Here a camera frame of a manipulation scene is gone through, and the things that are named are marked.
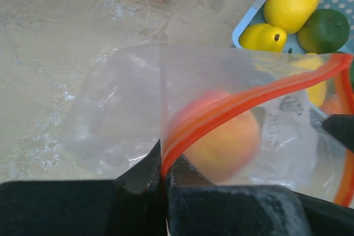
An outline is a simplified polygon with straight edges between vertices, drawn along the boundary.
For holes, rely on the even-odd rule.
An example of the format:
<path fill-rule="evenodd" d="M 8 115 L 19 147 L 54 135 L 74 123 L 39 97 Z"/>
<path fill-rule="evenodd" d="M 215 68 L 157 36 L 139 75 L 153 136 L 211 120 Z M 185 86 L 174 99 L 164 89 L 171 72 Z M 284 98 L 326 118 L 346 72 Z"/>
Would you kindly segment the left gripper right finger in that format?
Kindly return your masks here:
<path fill-rule="evenodd" d="M 165 179 L 171 235 L 353 235 L 353 209 L 276 185 L 217 186 L 180 156 Z"/>

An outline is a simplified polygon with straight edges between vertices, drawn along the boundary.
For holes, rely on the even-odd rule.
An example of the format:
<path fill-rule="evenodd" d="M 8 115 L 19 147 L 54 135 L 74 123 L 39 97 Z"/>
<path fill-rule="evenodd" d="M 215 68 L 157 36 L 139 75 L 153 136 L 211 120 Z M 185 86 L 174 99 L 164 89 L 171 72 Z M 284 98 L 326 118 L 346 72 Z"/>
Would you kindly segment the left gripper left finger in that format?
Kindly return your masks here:
<path fill-rule="evenodd" d="M 165 235 L 160 144 L 113 180 L 1 184 L 2 235 Z"/>

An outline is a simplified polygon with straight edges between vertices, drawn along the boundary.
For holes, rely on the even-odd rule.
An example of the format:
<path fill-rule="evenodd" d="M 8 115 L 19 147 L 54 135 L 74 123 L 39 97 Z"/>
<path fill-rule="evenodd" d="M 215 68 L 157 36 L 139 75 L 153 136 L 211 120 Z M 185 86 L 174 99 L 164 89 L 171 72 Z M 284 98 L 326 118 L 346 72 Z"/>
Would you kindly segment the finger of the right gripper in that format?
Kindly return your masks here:
<path fill-rule="evenodd" d="M 351 152 L 354 148 L 353 125 L 354 117 L 349 114 L 333 114 L 322 122 L 323 129 Z"/>

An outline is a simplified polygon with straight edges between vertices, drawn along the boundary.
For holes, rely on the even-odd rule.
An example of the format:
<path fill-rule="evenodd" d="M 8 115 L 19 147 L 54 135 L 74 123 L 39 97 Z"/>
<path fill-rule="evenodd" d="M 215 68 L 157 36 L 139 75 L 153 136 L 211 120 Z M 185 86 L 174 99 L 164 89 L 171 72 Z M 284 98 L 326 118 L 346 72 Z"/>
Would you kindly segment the green orange fruit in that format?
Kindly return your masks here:
<path fill-rule="evenodd" d="M 350 25 L 334 9 L 318 9 L 297 33 L 299 45 L 307 53 L 328 54 L 338 51 L 348 41 Z"/>

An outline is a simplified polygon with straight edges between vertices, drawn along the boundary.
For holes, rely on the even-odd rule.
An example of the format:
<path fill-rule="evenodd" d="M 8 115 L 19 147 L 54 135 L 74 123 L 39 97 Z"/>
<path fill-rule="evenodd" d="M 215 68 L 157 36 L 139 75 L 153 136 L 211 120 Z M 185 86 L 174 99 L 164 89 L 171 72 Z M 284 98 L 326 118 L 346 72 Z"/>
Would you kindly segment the clear zip bag orange zipper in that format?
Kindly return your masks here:
<path fill-rule="evenodd" d="M 239 115 L 232 114 L 234 100 L 306 72 L 305 66 L 291 65 L 304 59 L 302 54 L 173 44 L 118 49 L 94 63 L 61 141 L 77 163 L 105 179 L 123 174 L 159 143 L 160 174 L 166 178 L 186 149 Z M 324 101 L 339 99 L 333 78 L 323 91 Z M 249 109 L 260 126 L 259 149 L 229 179 L 214 183 L 281 185 L 353 205 L 353 153 L 323 129 L 329 116 L 315 105 L 319 98 L 308 88 Z"/>

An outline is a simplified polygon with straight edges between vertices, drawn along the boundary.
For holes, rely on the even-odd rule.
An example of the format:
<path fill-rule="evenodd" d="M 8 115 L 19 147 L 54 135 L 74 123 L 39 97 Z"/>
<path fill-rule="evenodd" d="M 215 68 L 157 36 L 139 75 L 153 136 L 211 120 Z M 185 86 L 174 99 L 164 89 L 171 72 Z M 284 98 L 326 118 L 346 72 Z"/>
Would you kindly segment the red yellow peach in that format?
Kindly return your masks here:
<path fill-rule="evenodd" d="M 184 156 L 210 181 L 222 182 L 248 164 L 260 144 L 260 126 L 248 110 L 193 143 Z"/>

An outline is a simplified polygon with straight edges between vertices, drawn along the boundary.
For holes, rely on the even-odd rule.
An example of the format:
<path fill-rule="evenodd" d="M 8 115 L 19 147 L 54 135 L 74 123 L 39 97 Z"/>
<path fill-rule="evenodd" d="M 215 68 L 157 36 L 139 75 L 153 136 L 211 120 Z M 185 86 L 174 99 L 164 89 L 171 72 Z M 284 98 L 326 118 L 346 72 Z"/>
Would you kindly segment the small orange pumpkin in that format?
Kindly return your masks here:
<path fill-rule="evenodd" d="M 328 116 L 333 114 L 343 114 L 340 100 L 335 95 L 326 99 L 320 109 Z"/>

